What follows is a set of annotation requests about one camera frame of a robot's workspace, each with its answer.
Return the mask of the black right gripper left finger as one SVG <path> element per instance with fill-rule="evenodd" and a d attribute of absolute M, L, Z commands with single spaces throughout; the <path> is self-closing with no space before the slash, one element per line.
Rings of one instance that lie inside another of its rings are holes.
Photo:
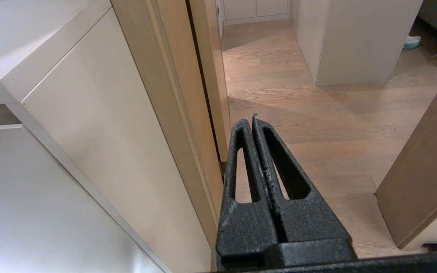
<path fill-rule="evenodd" d="M 236 200 L 238 152 L 245 158 L 252 202 Z M 269 208 L 260 159 L 247 119 L 234 124 L 231 131 L 220 221 L 215 244 L 217 268 L 264 268 L 265 250 L 278 243 Z"/>

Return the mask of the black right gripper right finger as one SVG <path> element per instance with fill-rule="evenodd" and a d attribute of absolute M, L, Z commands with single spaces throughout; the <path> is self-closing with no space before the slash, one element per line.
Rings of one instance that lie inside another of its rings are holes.
<path fill-rule="evenodd" d="M 341 221 L 274 127 L 253 116 L 253 138 L 281 242 L 352 242 Z"/>

